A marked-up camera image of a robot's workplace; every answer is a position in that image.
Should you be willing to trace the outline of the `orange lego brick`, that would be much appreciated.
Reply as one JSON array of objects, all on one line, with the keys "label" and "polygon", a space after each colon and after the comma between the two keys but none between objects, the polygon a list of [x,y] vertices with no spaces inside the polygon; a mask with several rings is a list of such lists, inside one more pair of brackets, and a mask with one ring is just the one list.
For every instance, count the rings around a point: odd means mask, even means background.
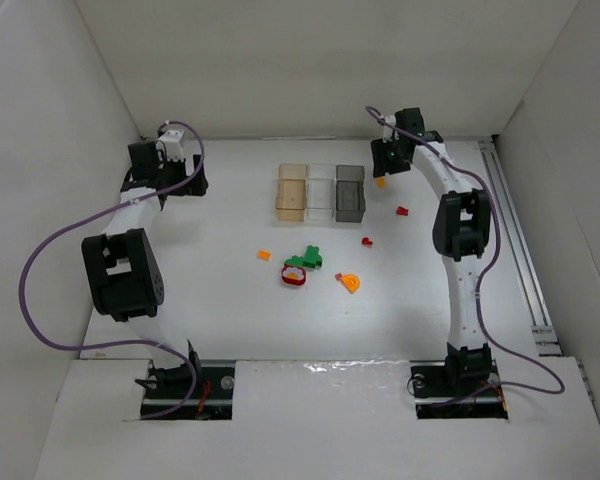
[{"label": "orange lego brick", "polygon": [[270,261],[272,258],[272,254],[269,251],[260,250],[258,252],[258,258],[265,261]]}]

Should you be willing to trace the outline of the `red flower lego piece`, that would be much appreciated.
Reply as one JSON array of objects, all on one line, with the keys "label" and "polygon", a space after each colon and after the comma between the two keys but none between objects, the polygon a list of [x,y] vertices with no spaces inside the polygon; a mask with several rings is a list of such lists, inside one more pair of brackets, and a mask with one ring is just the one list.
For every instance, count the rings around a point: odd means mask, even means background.
[{"label": "red flower lego piece", "polygon": [[307,272],[299,266],[284,265],[281,270],[281,280],[286,285],[300,287],[306,283]]}]

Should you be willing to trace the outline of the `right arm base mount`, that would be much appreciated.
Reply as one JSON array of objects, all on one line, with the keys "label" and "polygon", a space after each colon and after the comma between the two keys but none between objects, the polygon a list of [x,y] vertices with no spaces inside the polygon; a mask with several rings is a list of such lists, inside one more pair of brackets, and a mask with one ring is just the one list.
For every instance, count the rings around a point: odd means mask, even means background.
[{"label": "right arm base mount", "polygon": [[452,386],[443,361],[412,361],[407,390],[418,420],[506,420],[508,410],[495,363],[488,374]]}]

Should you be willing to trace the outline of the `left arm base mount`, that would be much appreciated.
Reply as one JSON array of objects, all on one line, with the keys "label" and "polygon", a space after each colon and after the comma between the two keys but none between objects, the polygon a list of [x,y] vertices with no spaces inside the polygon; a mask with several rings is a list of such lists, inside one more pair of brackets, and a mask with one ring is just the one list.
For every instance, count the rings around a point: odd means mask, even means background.
[{"label": "left arm base mount", "polygon": [[235,373],[235,362],[203,361],[197,371],[195,389],[175,410],[191,389],[190,370],[185,364],[171,370],[150,367],[144,378],[135,379],[143,389],[140,417],[143,420],[231,420]]}]

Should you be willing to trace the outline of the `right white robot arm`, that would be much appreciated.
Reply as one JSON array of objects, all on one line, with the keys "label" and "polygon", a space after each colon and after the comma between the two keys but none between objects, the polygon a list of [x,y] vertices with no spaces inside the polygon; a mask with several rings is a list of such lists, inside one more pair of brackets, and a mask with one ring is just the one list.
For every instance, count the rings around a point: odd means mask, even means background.
[{"label": "right white robot arm", "polygon": [[382,137],[371,142],[373,176],[416,168],[439,201],[432,241],[442,258],[449,290],[447,355],[442,366],[414,372],[413,384],[434,397],[467,395],[492,371],[491,350],[477,308],[480,260],[491,229],[488,189],[483,182],[474,186],[467,180],[441,137],[425,129],[419,109],[388,116],[374,107],[366,110],[383,128]]}]

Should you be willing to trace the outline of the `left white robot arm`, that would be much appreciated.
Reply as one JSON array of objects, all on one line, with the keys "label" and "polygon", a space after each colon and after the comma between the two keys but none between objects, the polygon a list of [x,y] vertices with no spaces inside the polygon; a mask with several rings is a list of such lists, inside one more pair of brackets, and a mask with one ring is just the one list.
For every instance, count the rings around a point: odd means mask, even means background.
[{"label": "left white robot arm", "polygon": [[153,367],[142,386],[159,389],[184,381],[202,380],[197,353],[188,340],[175,339],[158,318],[166,297],[165,283],[149,240],[155,218],[170,196],[203,196],[208,182],[201,156],[192,140],[169,138],[128,146],[131,159],[120,201],[129,205],[116,211],[102,233],[82,241],[81,252],[96,311],[125,326],[138,340],[177,351],[182,361],[155,349]]}]

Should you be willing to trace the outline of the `orange quarter-round lego piece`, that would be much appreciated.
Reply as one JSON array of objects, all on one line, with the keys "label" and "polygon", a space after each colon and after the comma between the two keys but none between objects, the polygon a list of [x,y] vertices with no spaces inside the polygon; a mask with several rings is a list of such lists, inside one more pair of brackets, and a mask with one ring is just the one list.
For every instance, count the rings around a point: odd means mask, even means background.
[{"label": "orange quarter-round lego piece", "polygon": [[351,294],[356,293],[361,285],[360,279],[354,274],[343,274],[340,277],[340,282],[344,285],[347,291]]}]

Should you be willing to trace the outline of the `aluminium rail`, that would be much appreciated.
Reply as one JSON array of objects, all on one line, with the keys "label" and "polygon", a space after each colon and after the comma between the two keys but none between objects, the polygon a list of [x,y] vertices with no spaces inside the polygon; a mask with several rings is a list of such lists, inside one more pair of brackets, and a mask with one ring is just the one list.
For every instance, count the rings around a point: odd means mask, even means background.
[{"label": "aluminium rail", "polygon": [[540,357],[562,357],[563,351],[546,306],[495,143],[489,138],[479,140],[478,148],[493,188],[503,235],[507,238],[522,296],[530,314],[531,332],[538,354]]}]

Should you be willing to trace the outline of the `grey transparent bin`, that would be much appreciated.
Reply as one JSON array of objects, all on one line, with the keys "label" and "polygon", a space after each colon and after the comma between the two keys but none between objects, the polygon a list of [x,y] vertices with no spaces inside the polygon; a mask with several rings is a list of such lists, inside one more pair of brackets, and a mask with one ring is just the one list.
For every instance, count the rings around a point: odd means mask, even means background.
[{"label": "grey transparent bin", "polygon": [[365,169],[361,165],[336,166],[335,219],[340,223],[361,223],[366,212]]}]

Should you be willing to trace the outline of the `clear transparent bin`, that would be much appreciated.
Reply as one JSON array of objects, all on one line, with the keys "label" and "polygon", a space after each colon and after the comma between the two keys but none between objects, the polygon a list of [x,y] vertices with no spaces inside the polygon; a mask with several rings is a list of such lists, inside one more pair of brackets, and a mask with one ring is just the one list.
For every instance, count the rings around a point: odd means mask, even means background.
[{"label": "clear transparent bin", "polygon": [[306,217],[309,222],[330,222],[335,212],[336,167],[310,164],[307,174]]}]

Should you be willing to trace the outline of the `amber transparent bin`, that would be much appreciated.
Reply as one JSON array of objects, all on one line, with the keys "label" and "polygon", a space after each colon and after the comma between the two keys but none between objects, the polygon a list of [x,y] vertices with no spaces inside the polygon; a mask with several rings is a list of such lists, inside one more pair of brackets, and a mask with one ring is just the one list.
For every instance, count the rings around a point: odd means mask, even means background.
[{"label": "amber transparent bin", "polygon": [[281,222],[303,222],[307,205],[307,164],[280,164],[276,215]]}]

